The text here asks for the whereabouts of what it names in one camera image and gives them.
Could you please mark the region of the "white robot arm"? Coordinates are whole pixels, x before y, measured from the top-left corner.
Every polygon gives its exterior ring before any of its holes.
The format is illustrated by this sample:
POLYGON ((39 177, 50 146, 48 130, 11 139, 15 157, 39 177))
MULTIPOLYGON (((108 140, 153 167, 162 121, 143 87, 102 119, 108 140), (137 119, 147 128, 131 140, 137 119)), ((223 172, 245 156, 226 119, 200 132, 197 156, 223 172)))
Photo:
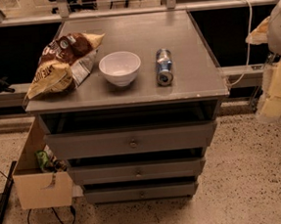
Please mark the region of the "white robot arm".
POLYGON ((245 40, 254 45, 266 43, 272 54, 280 56, 276 64, 264 67, 262 94, 257 105, 258 120, 273 122, 281 117, 281 0, 245 40))

